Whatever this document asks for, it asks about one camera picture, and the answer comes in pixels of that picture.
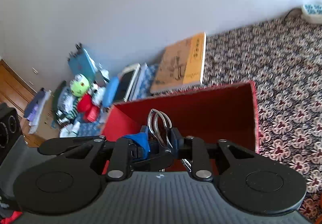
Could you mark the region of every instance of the red toy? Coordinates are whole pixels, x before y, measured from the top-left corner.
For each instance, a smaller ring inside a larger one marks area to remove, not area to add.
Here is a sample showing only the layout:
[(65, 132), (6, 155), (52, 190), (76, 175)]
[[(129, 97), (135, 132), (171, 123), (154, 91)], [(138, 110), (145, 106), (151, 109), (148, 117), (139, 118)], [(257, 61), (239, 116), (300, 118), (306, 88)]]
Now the red toy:
[(84, 113), (85, 121), (94, 122), (99, 114), (99, 107), (92, 103), (91, 95), (86, 93), (77, 104), (77, 111)]

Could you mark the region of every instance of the white wall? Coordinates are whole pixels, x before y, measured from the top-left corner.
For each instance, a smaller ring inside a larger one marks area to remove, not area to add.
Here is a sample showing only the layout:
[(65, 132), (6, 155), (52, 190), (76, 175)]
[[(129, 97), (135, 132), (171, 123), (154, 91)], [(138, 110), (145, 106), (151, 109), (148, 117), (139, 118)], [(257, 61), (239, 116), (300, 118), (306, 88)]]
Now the white wall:
[(3, 0), (0, 0), (0, 60), (4, 56)]
[(218, 33), (322, 0), (2, 1), (5, 60), (35, 89), (54, 89), (70, 78), (66, 58), (79, 41), (116, 74), (196, 32)]

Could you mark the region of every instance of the metal tongs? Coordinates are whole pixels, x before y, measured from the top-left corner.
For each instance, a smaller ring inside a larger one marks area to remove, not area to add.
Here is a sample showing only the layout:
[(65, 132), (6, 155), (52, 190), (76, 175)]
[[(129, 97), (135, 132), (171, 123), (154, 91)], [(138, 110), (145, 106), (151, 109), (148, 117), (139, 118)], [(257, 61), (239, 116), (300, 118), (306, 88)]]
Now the metal tongs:
[[(159, 118), (162, 119), (163, 127), (165, 129), (165, 140), (162, 138), (159, 131), (159, 127), (158, 127)], [(147, 125), (148, 125), (149, 132), (153, 135), (153, 137), (159, 142), (159, 144), (162, 147), (164, 147), (165, 149), (168, 149), (168, 151), (171, 153), (173, 151), (173, 146), (169, 141), (169, 136), (171, 134), (172, 123), (168, 115), (166, 115), (162, 111), (151, 109), (148, 115)], [(182, 159), (181, 162), (186, 167), (186, 169), (189, 172), (191, 172), (191, 162), (186, 159)]]

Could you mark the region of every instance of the red fabric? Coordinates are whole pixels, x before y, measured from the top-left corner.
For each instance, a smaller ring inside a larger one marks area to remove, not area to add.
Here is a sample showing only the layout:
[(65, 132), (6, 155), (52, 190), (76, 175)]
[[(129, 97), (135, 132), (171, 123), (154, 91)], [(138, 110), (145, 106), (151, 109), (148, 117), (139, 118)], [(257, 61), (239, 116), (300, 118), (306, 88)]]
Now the red fabric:
[(15, 221), (17, 218), (19, 218), (21, 214), (22, 214), (22, 212), (13, 212), (13, 214), (10, 218), (5, 218), (5, 219), (1, 220), (0, 223), (1, 224), (10, 224), (13, 221)]
[(94, 105), (92, 104), (92, 96), (86, 93), (77, 104), (77, 111), (79, 113), (86, 112), (91, 109)]

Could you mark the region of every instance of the black speaker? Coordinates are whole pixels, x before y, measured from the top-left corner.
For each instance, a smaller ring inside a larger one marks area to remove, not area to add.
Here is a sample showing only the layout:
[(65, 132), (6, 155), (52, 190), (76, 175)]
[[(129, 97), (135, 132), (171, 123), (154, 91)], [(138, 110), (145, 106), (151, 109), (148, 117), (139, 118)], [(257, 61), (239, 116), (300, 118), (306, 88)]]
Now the black speaker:
[(0, 165), (11, 147), (22, 134), (19, 118), (15, 108), (6, 103), (0, 104)]

